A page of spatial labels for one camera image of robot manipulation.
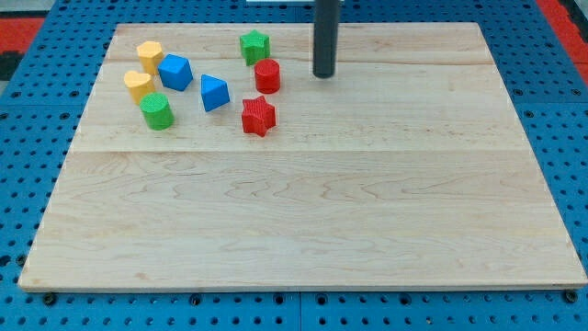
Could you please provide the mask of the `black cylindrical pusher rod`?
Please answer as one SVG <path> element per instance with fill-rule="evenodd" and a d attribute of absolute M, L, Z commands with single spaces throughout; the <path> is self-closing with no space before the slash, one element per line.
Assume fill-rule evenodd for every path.
<path fill-rule="evenodd" d="M 330 78 L 335 73 L 339 18 L 339 0 L 315 1 L 312 72 L 317 78 Z"/>

